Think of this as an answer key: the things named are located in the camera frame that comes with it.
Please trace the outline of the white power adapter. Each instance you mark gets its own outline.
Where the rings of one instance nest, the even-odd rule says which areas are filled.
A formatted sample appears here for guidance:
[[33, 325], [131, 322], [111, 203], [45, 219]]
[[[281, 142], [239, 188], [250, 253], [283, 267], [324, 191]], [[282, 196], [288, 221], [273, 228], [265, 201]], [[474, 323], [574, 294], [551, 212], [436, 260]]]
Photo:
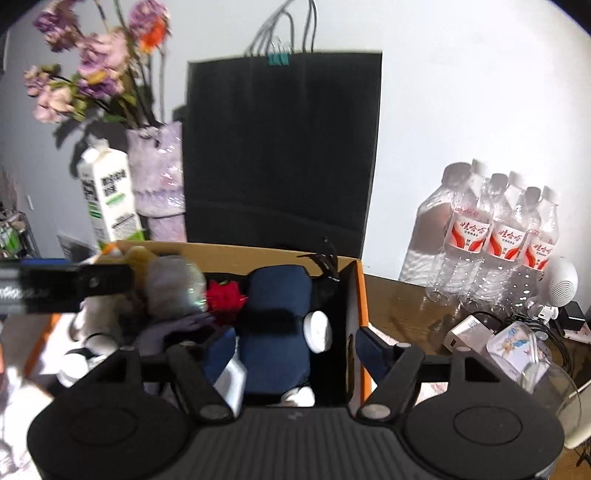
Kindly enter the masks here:
[[494, 332], [474, 315], [469, 315], [446, 334], [443, 345], [450, 351], [464, 348], [482, 353]]

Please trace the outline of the water bottle left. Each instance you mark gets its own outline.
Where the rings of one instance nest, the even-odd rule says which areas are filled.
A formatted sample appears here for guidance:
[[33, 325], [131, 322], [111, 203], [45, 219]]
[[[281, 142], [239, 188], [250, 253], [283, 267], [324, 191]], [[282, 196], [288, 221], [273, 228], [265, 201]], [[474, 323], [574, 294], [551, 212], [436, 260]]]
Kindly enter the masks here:
[[444, 242], [426, 289], [427, 297], [435, 303], [449, 305], [472, 283], [492, 227], [486, 173], [485, 164], [474, 159], [469, 176], [455, 190]]

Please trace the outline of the yellow white plush toy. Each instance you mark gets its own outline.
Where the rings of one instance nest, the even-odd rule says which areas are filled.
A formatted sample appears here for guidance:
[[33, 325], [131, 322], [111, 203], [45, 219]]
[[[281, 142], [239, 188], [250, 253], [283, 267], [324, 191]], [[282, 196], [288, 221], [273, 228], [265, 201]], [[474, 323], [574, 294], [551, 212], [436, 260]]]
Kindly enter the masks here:
[[70, 337], [77, 347], [68, 351], [56, 374], [65, 388], [73, 386], [101, 361], [124, 344], [120, 320], [143, 308], [144, 288], [149, 264], [156, 255], [142, 245], [131, 246], [125, 252], [115, 243], [108, 244], [92, 265], [126, 265], [131, 268], [133, 282], [129, 290], [85, 299], [70, 324]]

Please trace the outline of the iridescent bag of balls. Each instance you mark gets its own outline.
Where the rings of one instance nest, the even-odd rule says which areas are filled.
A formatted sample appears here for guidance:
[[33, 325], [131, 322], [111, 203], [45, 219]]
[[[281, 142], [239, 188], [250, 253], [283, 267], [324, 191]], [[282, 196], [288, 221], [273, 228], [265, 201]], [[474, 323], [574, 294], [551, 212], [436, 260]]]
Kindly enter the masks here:
[[204, 274], [180, 256], [158, 257], [149, 263], [145, 296], [149, 313], [158, 321], [207, 311]]

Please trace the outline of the dried purple pink flowers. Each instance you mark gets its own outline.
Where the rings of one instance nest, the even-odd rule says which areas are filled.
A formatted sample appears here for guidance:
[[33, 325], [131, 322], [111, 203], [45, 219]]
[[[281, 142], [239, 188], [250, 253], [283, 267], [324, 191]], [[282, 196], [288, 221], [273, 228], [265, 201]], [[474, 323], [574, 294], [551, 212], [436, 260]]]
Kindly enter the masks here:
[[85, 33], [76, 5], [52, 1], [33, 22], [52, 52], [79, 53], [70, 76], [59, 64], [34, 65], [24, 72], [27, 95], [36, 100], [34, 118], [45, 124], [81, 123], [100, 111], [105, 121], [128, 129], [161, 126], [164, 114], [154, 112], [154, 103], [163, 101], [168, 8], [160, 1], [136, 1], [125, 16], [115, 1], [118, 22], [109, 24], [96, 2], [105, 31]]

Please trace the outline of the white fluffy towel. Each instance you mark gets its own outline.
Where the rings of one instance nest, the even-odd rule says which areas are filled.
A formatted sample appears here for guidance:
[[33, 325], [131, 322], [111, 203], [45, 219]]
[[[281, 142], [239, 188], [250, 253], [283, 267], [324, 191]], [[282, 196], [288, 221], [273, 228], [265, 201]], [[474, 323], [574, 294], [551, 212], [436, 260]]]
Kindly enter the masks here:
[[9, 366], [1, 386], [1, 478], [40, 479], [27, 447], [34, 418], [53, 397]]

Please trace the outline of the anime print card pack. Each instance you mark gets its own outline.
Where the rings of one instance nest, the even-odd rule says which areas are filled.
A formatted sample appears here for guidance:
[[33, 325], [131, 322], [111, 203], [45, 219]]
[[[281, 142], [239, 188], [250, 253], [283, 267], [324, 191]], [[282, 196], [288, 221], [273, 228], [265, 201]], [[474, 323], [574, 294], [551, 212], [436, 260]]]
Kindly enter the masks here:
[[548, 372], [552, 355], [546, 344], [522, 322], [513, 322], [493, 336], [485, 353], [512, 380], [534, 387]]

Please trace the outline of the black paper shopping bag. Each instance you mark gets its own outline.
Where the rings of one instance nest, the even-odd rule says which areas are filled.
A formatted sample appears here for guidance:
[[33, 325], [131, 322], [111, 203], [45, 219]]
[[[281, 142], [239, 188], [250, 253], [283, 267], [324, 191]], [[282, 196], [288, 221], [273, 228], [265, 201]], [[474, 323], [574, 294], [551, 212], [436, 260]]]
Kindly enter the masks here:
[[360, 257], [375, 172], [382, 57], [192, 62], [182, 122], [189, 241]]

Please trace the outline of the water bottle right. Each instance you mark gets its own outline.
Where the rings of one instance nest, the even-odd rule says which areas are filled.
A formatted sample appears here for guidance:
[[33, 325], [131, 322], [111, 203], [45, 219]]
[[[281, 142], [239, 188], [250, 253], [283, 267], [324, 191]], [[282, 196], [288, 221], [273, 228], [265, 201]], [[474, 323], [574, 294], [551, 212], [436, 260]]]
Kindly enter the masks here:
[[545, 186], [537, 199], [529, 187], [525, 206], [529, 224], [525, 246], [518, 257], [508, 290], [506, 305], [512, 314], [525, 314], [526, 303], [537, 293], [537, 285], [559, 239], [556, 192]]

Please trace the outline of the green binder clip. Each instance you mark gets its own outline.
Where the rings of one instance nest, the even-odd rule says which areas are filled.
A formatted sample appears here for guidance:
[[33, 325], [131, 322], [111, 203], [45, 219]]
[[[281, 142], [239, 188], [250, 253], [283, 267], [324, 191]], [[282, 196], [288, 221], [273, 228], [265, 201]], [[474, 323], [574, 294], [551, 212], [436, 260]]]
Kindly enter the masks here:
[[270, 41], [266, 47], [266, 62], [270, 67], [290, 65], [290, 55], [294, 52], [293, 45], [281, 42], [279, 37]]

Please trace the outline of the purple glass vase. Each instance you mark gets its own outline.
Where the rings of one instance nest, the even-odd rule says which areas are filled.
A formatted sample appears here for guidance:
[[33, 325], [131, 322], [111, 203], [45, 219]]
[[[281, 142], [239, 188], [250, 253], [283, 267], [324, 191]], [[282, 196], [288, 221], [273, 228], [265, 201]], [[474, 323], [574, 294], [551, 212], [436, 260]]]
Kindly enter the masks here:
[[181, 123], [128, 130], [126, 137], [135, 210], [150, 239], [186, 242]]

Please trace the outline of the white round robot speaker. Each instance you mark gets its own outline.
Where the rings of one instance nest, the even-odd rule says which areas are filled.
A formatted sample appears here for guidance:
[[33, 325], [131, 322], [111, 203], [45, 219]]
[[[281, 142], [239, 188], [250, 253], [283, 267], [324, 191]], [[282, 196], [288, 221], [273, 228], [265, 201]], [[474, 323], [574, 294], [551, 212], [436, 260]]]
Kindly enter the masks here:
[[548, 260], [536, 294], [526, 303], [526, 313], [530, 319], [547, 324], [556, 320], [559, 309], [575, 297], [578, 289], [578, 274], [574, 264], [564, 257]]

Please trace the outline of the water bottle middle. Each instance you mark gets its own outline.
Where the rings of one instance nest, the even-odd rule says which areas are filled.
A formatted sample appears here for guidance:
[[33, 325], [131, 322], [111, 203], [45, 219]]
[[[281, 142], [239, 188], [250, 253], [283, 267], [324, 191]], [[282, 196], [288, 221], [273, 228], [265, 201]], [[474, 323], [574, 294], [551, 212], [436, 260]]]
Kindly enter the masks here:
[[523, 204], [523, 179], [511, 172], [504, 187], [500, 187], [500, 179], [493, 175], [489, 183], [493, 225], [474, 281], [462, 299], [469, 312], [488, 310], [498, 314], [503, 309], [504, 291], [525, 242], [528, 213]]

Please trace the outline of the white milk carton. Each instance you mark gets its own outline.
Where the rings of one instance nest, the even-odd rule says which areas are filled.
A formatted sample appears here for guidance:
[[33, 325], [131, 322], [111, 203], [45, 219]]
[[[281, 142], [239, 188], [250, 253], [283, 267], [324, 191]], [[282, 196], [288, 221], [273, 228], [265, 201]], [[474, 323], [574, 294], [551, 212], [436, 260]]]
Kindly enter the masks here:
[[106, 139], [92, 140], [81, 155], [77, 173], [98, 247], [143, 241], [127, 154], [111, 148]]

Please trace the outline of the red orange cardboard box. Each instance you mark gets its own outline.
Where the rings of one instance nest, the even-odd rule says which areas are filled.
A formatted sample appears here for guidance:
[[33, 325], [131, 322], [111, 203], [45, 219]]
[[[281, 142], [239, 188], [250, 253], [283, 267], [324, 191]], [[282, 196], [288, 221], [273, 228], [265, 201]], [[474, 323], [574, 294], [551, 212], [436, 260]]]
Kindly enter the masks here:
[[[131, 246], [142, 245], [156, 258], [183, 257], [197, 265], [204, 274], [206, 288], [211, 280], [236, 281], [246, 297], [249, 296], [250, 275], [254, 270], [277, 265], [303, 266], [314, 284], [312, 306], [328, 315], [332, 327], [331, 349], [311, 357], [310, 386], [315, 393], [315, 404], [341, 405], [352, 398], [356, 377], [353, 335], [356, 328], [368, 322], [365, 281], [358, 260], [336, 255], [331, 246], [325, 246], [318, 253], [301, 253], [201, 243], [121, 241], [116, 245], [123, 252]], [[235, 333], [236, 356], [240, 311], [242, 309], [233, 314], [215, 315], [207, 307], [204, 313], [197, 313], [211, 315], [217, 328], [231, 329]], [[142, 330], [158, 322], [165, 321], [155, 320], [149, 313], [145, 296], [143, 308], [131, 314], [121, 326], [123, 333], [135, 341]]]

